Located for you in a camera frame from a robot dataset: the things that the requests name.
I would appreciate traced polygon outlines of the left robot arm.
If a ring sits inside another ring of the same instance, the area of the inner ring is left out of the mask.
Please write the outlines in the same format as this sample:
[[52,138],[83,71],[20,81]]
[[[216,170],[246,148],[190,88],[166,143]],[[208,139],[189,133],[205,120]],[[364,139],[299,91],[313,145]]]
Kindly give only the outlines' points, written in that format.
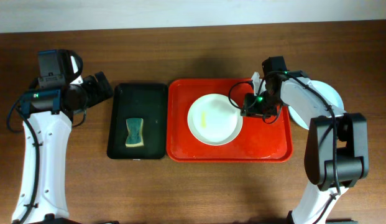
[[39,77],[13,104],[22,119],[25,154],[12,223],[70,223],[65,195],[68,139],[74,116],[114,92],[103,72],[82,77],[83,60],[72,50],[38,53]]

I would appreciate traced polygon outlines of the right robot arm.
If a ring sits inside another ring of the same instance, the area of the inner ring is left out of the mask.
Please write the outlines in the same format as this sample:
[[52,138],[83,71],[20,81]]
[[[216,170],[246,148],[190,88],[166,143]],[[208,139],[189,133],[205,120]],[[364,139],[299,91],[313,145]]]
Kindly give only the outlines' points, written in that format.
[[308,184],[287,223],[326,223],[340,197],[369,173],[367,120],[332,104],[302,70],[287,69],[282,56],[262,62],[263,77],[253,74],[253,92],[244,97],[241,115],[266,120],[293,108],[309,128],[304,167]]

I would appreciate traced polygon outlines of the white cream plate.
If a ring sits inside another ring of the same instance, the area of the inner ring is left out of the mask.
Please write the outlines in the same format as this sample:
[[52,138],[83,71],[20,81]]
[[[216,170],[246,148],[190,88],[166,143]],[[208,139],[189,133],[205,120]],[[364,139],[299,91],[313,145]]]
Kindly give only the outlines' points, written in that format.
[[222,146],[235,140],[242,130],[243,117],[233,103],[227,96],[216,93],[199,97],[188,110],[190,133],[209,146]]

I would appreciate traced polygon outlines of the light blue plate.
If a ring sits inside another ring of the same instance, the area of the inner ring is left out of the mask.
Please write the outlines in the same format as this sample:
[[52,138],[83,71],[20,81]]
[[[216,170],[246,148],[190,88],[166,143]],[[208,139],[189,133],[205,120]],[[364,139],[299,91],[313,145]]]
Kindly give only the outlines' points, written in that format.
[[[311,83],[330,103],[340,109],[344,109],[344,103],[341,96],[332,86],[317,80],[312,80]],[[297,125],[306,130],[309,130],[308,125],[302,120],[302,118],[291,106],[288,106],[288,110],[290,117],[292,120],[294,120],[294,122],[296,122]]]

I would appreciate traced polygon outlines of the green yellow sponge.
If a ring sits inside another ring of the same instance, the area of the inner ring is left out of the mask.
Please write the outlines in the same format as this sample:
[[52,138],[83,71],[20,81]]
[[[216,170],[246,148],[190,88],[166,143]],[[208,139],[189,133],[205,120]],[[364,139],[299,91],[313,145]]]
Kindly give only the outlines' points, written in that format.
[[126,147],[141,147],[144,145],[143,140],[143,125],[142,118],[128,118],[126,119],[127,138]]

